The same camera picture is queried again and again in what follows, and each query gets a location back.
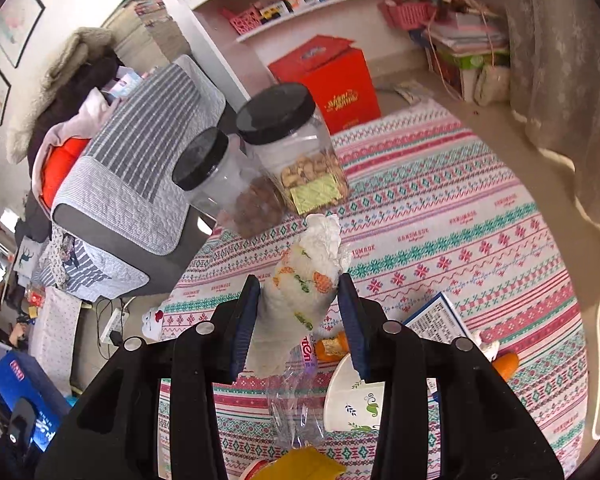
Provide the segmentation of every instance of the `blue box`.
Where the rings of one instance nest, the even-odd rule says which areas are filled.
[[[46,450],[71,406],[38,362],[28,354],[10,351],[0,359],[0,395],[10,410],[21,397],[38,412],[33,442]]]

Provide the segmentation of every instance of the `floor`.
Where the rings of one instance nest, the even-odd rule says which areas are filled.
[[[415,79],[430,89],[434,98],[451,110],[464,124],[486,142],[525,184],[554,235],[570,272],[580,306],[589,348],[589,412],[582,456],[590,451],[594,442],[590,438],[593,422],[593,406],[598,391],[598,359],[595,348],[598,337],[595,330],[596,310],[600,304],[600,227],[581,213],[574,199],[573,169],[568,161],[549,153],[541,153],[525,137],[523,125],[515,121],[507,105],[478,107],[452,99],[438,79],[427,72],[409,72],[392,75],[379,83],[399,83]],[[405,106],[397,94],[379,92],[384,114]],[[149,308],[162,303],[167,294],[136,298],[129,307],[130,318],[125,325],[125,337],[142,336],[141,317]],[[105,307],[103,302],[98,312]],[[109,309],[102,314],[104,325],[109,319]],[[107,349],[101,349],[107,356]],[[85,388],[106,359],[96,344],[96,311],[85,310],[80,314],[74,354],[72,380],[78,388]]]

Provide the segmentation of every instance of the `orange flower print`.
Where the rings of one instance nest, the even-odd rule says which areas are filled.
[[[320,272],[314,272],[314,284],[315,284],[315,288],[318,292],[321,292],[322,294],[326,294],[327,292],[329,292],[331,290],[331,287],[333,286],[331,283],[331,279],[328,276],[325,276],[324,274],[320,274]]]

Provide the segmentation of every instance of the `beige bag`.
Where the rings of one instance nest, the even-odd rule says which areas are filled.
[[[480,106],[509,101],[508,66],[485,65],[475,84],[474,100]]]

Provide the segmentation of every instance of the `silver screw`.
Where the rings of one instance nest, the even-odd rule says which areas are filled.
[[[138,350],[142,346],[142,339],[139,337],[130,337],[125,341],[125,350],[129,350],[133,352],[134,350]]]
[[[388,334],[397,334],[402,330],[402,325],[397,321],[385,321],[382,323],[382,330]]]
[[[474,343],[467,337],[459,337],[458,339],[456,339],[456,348],[458,348],[458,350],[468,352],[473,347]]]
[[[196,332],[198,332],[200,335],[211,334],[215,329],[216,327],[210,321],[203,321],[202,323],[198,323],[196,325]]]

